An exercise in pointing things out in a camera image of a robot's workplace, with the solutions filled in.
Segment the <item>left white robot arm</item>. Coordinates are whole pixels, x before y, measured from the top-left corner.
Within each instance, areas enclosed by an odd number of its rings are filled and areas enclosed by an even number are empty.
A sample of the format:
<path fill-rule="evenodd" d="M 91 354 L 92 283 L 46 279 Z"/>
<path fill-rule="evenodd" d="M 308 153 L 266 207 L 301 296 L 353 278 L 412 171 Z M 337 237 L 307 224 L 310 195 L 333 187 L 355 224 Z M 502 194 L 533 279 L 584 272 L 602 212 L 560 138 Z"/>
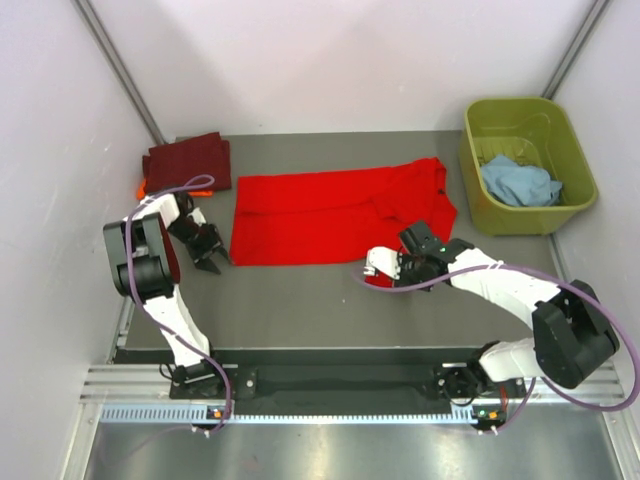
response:
<path fill-rule="evenodd" d="M 186 192 L 146 197 L 133 214 L 103 227 L 116 290 L 132 299 L 156 323 L 173 353 L 159 368 L 174 399 L 221 399 L 225 370 L 208 361 L 211 343 L 194 322 L 180 291 L 181 270 L 172 239 L 181 242 L 200 271 L 219 275 L 212 260 L 230 255 L 217 226 L 208 222 Z"/>

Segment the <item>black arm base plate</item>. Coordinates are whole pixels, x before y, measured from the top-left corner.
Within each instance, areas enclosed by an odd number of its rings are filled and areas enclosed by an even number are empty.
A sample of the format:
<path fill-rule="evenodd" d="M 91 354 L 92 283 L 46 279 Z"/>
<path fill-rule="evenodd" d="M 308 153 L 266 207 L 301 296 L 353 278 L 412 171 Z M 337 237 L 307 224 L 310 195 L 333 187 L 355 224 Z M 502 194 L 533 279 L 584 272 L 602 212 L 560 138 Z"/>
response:
<path fill-rule="evenodd" d="M 516 397 L 524 394 L 520 379 L 494 383 L 477 366 L 465 362 L 334 365 L 254 364 L 226 366 L 224 374 L 234 400 L 266 398 L 276 393 L 408 391 L 429 400 Z"/>

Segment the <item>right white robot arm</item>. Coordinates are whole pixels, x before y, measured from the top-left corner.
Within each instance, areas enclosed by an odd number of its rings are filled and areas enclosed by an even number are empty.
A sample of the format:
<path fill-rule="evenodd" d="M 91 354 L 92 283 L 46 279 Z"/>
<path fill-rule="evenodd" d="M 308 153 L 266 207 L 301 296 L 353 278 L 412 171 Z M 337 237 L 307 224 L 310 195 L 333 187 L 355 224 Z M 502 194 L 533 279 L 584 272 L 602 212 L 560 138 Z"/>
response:
<path fill-rule="evenodd" d="M 401 232 L 386 274 L 395 287 L 445 277 L 456 289 L 473 293 L 522 321 L 531 337 L 484 347 L 467 370 L 469 388 L 487 396 L 503 381 L 544 376 L 574 389 L 620 348 L 609 320 L 592 302 L 591 287 L 556 283 L 500 267 L 473 244 L 454 238 L 443 243 L 418 222 Z"/>

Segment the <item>red t shirt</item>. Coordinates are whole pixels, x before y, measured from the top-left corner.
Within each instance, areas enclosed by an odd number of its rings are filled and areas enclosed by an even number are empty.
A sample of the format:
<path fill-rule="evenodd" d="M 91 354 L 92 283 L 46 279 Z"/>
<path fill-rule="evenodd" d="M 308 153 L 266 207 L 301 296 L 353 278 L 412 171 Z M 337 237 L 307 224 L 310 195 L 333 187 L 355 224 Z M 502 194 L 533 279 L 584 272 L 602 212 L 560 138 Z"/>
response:
<path fill-rule="evenodd" d="M 442 241 L 457 210 L 437 158 L 370 169 L 245 176 L 237 184 L 230 254 L 237 266 L 352 263 L 425 222 Z"/>

